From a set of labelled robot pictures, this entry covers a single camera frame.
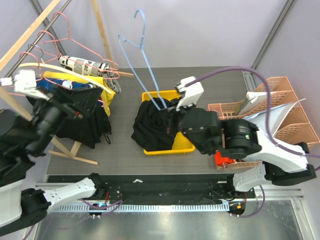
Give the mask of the cream plastic hanger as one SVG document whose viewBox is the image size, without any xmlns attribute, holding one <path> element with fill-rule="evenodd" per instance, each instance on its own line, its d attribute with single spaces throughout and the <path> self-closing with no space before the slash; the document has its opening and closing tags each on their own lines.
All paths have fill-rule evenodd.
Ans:
<svg viewBox="0 0 320 240">
<path fill-rule="evenodd" d="M 60 67 L 60 66 L 55 66 L 55 65 L 51 65 L 51 64 L 47 64 L 47 63 L 26 62 L 26 63 L 22 63 L 22 64 L 18 65 L 18 68 L 22 68 L 22 67 L 39 67 L 39 68 L 47 68 L 47 69 L 57 70 L 57 71 L 60 71 L 60 72 L 63 72 L 63 73 L 69 74 L 69 75 L 76 76 L 77 78 L 81 78 L 87 82 L 90 82 L 90 83 L 102 88 L 103 90 L 105 90 L 109 94 L 112 94 L 112 92 L 107 87 L 105 87 L 103 84 L 89 78 L 87 75 L 81 75 L 81 74 L 78 74 L 78 73 L 73 72 L 71 70 L 67 70 L 67 69 Z"/>
</svg>

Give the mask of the blue white patterned garment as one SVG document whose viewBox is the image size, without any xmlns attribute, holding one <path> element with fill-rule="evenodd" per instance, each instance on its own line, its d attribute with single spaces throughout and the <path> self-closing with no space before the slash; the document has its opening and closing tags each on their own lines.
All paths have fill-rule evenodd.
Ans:
<svg viewBox="0 0 320 240">
<path fill-rule="evenodd" d="M 44 89 L 49 92 L 54 92 L 56 89 L 54 86 L 59 85 L 63 88 L 69 89 L 69 90 L 84 90 L 84 89 L 92 89 L 96 86 L 92 83 L 81 83 L 77 81 L 71 81 L 66 79 L 60 79 L 60 78 L 48 78 L 48 79 L 36 79 L 36 85 L 37 87 Z"/>
</svg>

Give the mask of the black trousers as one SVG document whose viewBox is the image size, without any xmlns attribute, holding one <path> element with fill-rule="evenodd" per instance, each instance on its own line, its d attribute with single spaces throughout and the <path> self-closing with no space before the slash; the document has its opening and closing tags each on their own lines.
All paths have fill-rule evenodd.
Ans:
<svg viewBox="0 0 320 240">
<path fill-rule="evenodd" d="M 167 110 L 163 104 L 174 108 L 176 102 L 175 99 L 161 101 L 160 98 L 154 97 L 153 100 L 145 100 L 141 103 L 131 135 L 141 148 L 148 152 L 172 149 L 183 115 L 175 110 Z"/>
</svg>

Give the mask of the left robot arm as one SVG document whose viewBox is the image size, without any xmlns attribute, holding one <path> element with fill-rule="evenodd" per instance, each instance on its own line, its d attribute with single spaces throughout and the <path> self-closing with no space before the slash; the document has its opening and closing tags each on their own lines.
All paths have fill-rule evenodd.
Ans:
<svg viewBox="0 0 320 240">
<path fill-rule="evenodd" d="M 55 207 L 106 195 L 107 185 L 97 173 L 54 190 L 36 188 L 45 179 L 51 140 L 66 120 L 88 118 L 101 94 L 99 87 L 41 91 L 31 119 L 12 109 L 0 111 L 0 234 L 31 227 Z"/>
</svg>

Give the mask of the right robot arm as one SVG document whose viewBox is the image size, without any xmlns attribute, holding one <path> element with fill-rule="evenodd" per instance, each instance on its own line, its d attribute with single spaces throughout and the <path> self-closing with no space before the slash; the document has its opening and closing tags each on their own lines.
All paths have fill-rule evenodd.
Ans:
<svg viewBox="0 0 320 240">
<path fill-rule="evenodd" d="M 260 161 L 227 177 L 225 191 L 231 198 L 259 185 L 294 186 L 317 177 L 315 167 L 308 163 L 305 143 L 274 144 L 274 138 L 245 119 L 221 120 L 216 112 L 193 106 L 182 111 L 178 129 L 203 155 L 220 152 L 230 159 Z"/>
</svg>

